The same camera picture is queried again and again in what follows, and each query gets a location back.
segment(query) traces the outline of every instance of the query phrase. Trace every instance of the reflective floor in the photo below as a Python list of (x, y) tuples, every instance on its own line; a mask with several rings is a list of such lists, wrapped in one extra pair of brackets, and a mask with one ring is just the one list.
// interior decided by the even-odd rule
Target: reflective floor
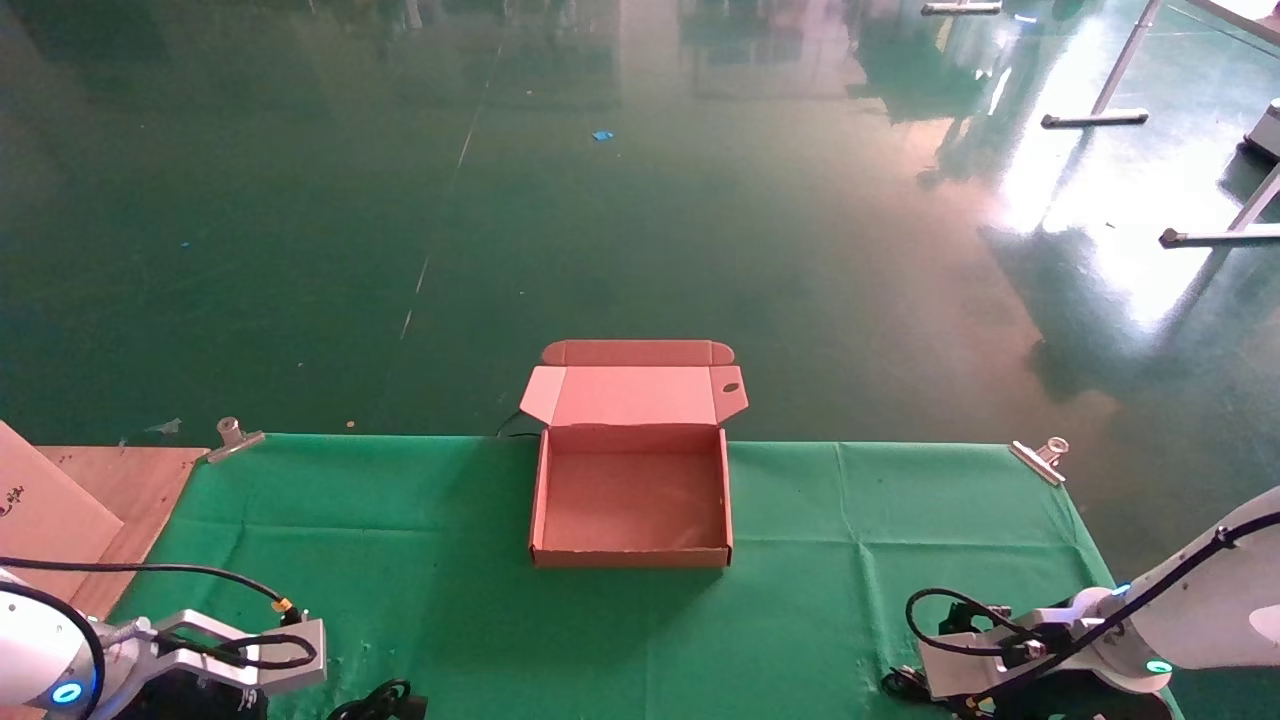
[[(486, 434), (553, 340), (712, 337), (736, 438), (1066, 437), (1130, 577), (1280, 456), (1280, 250), (1155, 240), (1267, 172), (1276, 50), (1172, 0), (1146, 126), (1038, 124), (1140, 5), (0, 1), (0, 416)], [(1258, 717), (1263, 678), (1176, 683)]]

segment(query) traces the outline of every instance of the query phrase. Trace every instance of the metal table leg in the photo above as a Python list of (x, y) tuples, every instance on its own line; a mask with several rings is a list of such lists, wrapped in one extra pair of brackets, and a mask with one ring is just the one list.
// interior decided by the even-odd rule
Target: metal table leg
[(1134, 109), (1134, 110), (1107, 110), (1107, 102), (1111, 101), (1111, 96), (1115, 95), (1116, 87), (1120, 85), (1120, 78), (1124, 77), (1124, 72), (1129, 68), (1129, 63), (1133, 56), (1138, 53), (1138, 46), (1142, 45), (1142, 38), (1151, 29), (1152, 23), (1156, 20), (1156, 12), (1160, 10), (1160, 4), (1162, 0), (1147, 0), (1147, 6), (1142, 9), (1142, 15), (1138, 17), (1138, 22), (1134, 23), (1133, 31), (1129, 32), (1129, 38), (1124, 42), (1124, 49), (1120, 50), (1120, 56), (1116, 58), (1116, 64), (1111, 67), (1111, 74), (1107, 76), (1107, 82), (1102, 85), (1102, 92), (1098, 94), (1098, 99), (1093, 102), (1093, 109), (1089, 110), (1088, 115), (1044, 115), (1041, 120), (1041, 126), (1046, 128), (1079, 128), (1079, 127), (1092, 127), (1092, 126), (1117, 126), (1117, 124), (1137, 124), (1147, 122), (1151, 117), (1147, 110)]
[(1165, 247), (1212, 247), (1280, 240), (1280, 225), (1252, 224), (1276, 193), (1280, 193), (1280, 163), (1276, 163), (1267, 179), (1262, 181), (1262, 184), (1253, 191), (1253, 195), (1240, 208), (1240, 213), (1226, 227), (1226, 232), (1189, 233), (1169, 228), (1160, 236), (1160, 243)]
[(954, 3), (925, 3), (922, 15), (998, 15), (1001, 3), (955, 0)]

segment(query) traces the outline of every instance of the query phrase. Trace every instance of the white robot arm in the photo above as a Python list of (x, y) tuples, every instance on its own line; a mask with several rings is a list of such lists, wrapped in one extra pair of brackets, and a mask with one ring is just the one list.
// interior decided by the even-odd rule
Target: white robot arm
[[(228, 716), (261, 705), (265, 716), (265, 697), (325, 679), (324, 624), (305, 615), (301, 620), (251, 635), (186, 610), (155, 625), (138, 618), (113, 626), (0, 570), (0, 707), (27, 705), (84, 720), (131, 716), (131, 703), (150, 683), (183, 671), (215, 683), (170, 683), (165, 692), (180, 687), (189, 696), (212, 688), (186, 700), (207, 705), (224, 698), (236, 706)], [(173, 634), (179, 629), (198, 630), (221, 644), (198, 646)]]
[[(966, 719), (1171, 717), (1158, 692), (1175, 666), (1280, 666), (1277, 557), (1274, 488), (1133, 583), (1087, 588), (1012, 621), (1007, 609), (928, 588), (908, 602), (923, 671), (892, 670), (882, 687)], [(938, 635), (913, 619), (928, 596), (960, 600)], [(978, 616), (993, 629), (974, 628)]]
[[(1219, 528), (1240, 528), (1274, 514), (1280, 514), (1280, 488), (1233, 510), (1216, 528), (1134, 580), (1117, 596), (1121, 605), (1142, 597), (1213, 543)], [(1280, 665), (1280, 525), (1234, 544), (1133, 614), (1129, 621), (1160, 659), (1187, 669)], [(1117, 609), (1107, 610), (1110, 615)]]

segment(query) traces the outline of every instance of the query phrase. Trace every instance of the green tablecloth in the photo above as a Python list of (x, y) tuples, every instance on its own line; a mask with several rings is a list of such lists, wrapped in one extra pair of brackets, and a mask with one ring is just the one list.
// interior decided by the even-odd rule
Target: green tablecloth
[[(733, 565), (534, 570), (534, 438), (270, 436), (198, 468), (152, 561), (252, 575), (324, 618), (314, 719), (392, 676), (435, 719), (932, 717), (878, 692), (915, 662), (906, 597), (1015, 611), (1111, 577), (1066, 492), (1004, 446), (730, 446)], [(942, 600), (920, 605), (936, 626)], [(140, 577), (116, 618), (195, 607), (246, 630), (268, 603)]]

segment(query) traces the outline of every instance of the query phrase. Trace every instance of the box lid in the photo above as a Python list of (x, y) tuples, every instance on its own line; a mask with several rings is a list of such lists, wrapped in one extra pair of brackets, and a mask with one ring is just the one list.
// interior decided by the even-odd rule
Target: box lid
[(520, 409), (550, 427), (718, 425), (746, 407), (733, 351), (708, 340), (564, 340)]

